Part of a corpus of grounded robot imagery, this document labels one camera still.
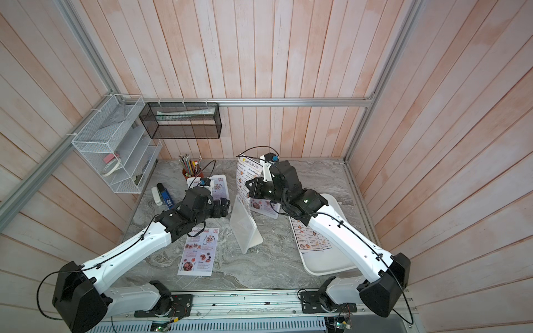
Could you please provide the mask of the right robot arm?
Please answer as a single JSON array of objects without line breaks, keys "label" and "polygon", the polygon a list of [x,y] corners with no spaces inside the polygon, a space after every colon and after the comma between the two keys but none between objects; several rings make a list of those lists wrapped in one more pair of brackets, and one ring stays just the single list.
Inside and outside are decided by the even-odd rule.
[{"label": "right robot arm", "polygon": [[279,203],[284,215],[302,222],[340,249],[360,271],[364,281],[330,277],[318,291],[326,311],[362,301],[374,314],[387,318],[405,297],[411,267],[403,253],[391,254],[374,244],[342,218],[339,210],[315,190],[306,189],[296,169],[268,153],[259,159],[263,175],[246,182],[254,199]]}]

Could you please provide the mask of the red special menu sheet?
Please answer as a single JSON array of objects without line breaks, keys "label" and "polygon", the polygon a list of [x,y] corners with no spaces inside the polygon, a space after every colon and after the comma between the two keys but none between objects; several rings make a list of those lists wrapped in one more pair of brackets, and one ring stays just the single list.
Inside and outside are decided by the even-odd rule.
[{"label": "red special menu sheet", "polygon": [[201,228],[194,228],[187,237],[182,258],[180,260],[179,276],[202,276],[212,275],[219,239],[219,228],[206,228],[200,233]]}]

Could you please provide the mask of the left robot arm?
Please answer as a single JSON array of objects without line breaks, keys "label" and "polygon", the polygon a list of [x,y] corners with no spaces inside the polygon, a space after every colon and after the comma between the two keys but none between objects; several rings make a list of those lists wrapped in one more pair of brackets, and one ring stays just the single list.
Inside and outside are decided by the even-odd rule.
[{"label": "left robot arm", "polygon": [[228,215],[230,201],[214,199],[205,187],[186,191],[174,208],[154,216],[135,236],[83,264],[69,262],[59,271],[52,305],[71,332],[87,332],[103,319],[130,312],[165,316],[172,293],[158,280],[137,287],[112,285],[151,254],[167,247],[207,219]]}]

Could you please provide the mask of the dim sum menu sheet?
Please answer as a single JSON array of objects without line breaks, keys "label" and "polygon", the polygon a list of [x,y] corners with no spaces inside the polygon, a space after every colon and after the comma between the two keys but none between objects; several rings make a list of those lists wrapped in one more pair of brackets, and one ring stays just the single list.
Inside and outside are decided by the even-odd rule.
[{"label": "dim sum menu sheet", "polygon": [[237,158],[236,171],[236,185],[237,198],[248,208],[250,199],[248,197],[249,190],[246,187],[246,182],[256,177],[262,176],[263,168],[259,162],[250,158],[241,156]]}]

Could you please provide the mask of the white menu holder front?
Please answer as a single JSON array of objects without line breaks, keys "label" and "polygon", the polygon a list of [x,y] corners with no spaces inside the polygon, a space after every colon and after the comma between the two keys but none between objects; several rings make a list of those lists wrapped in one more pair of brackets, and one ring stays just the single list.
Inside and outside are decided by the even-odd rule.
[{"label": "white menu holder front", "polygon": [[230,227],[243,255],[264,241],[248,205],[245,205],[238,196],[235,197],[233,204]]}]

